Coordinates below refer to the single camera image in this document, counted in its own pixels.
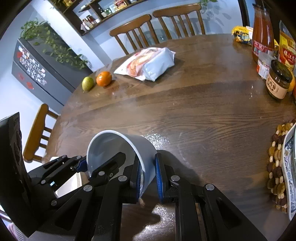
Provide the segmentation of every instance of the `green fruit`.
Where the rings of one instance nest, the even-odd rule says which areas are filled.
[[[82,89],[84,91],[90,91],[90,89],[94,86],[94,80],[91,77],[85,77],[82,81]]]

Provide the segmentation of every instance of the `white plastic bag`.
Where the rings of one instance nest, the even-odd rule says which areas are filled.
[[[174,66],[175,52],[168,48],[147,48],[131,56],[114,74],[123,74],[138,80],[155,81],[169,67]]]

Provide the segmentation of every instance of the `wooden bead trivet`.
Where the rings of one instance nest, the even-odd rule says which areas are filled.
[[[268,150],[269,162],[266,166],[266,170],[269,172],[269,180],[267,182],[267,188],[271,191],[271,200],[276,203],[275,208],[281,210],[283,213],[287,213],[287,192],[284,182],[282,167],[284,166],[283,160],[281,160],[281,152],[285,136],[288,131],[295,124],[296,120],[292,122],[285,122],[282,125],[276,127],[276,133],[272,135],[272,144]]]

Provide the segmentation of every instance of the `bottle label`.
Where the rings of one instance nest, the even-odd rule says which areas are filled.
[[[270,93],[278,99],[283,99],[288,91],[275,82],[270,74],[268,74],[265,84]]]
[[[253,53],[258,56],[260,52],[272,54],[273,49],[257,42],[256,40],[253,40]]]
[[[280,32],[279,39],[280,47],[278,60],[293,71],[296,63],[295,41],[282,31]]]
[[[267,75],[269,73],[269,67],[264,65],[261,60],[258,59],[258,65],[257,65],[257,73],[263,78],[267,79]]]

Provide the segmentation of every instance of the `red sauce bottle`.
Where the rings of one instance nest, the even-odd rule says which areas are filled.
[[[274,32],[267,10],[256,4],[253,4],[253,6],[255,9],[255,19],[252,38],[252,57],[257,63],[259,52],[273,54]]]

